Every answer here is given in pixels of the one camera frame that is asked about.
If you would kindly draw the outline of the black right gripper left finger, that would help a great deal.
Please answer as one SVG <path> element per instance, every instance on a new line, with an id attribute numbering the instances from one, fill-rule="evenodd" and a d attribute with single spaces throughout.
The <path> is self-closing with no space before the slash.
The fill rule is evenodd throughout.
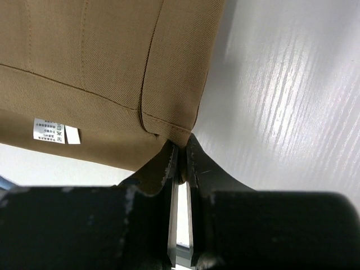
<path id="1" fill-rule="evenodd" d="M 111 187 L 14 187 L 1 197 L 2 269 L 171 269 L 178 147 Z"/>

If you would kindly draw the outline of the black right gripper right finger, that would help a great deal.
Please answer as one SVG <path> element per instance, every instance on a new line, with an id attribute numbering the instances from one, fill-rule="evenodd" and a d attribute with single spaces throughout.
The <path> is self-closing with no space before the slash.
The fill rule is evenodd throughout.
<path id="1" fill-rule="evenodd" d="M 186 146 L 196 269 L 358 269 L 359 216 L 332 192 L 256 191 L 191 135 Z"/>

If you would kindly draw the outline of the tan pleated skirt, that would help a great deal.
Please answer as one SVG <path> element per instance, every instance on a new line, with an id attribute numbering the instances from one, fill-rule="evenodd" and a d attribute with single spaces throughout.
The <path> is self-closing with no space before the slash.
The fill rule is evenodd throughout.
<path id="1" fill-rule="evenodd" d="M 137 170 L 195 125 L 224 1 L 2 1 L 1 142 Z"/>

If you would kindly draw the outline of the blue wire hanger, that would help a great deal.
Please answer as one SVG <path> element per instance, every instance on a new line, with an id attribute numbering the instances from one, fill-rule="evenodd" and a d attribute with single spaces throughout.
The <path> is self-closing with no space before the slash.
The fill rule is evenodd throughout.
<path id="1" fill-rule="evenodd" d="M 9 191 L 16 187 L 17 187 L 17 185 L 15 183 L 11 182 L 7 178 L 0 175 L 0 190 L 1 191 Z"/>

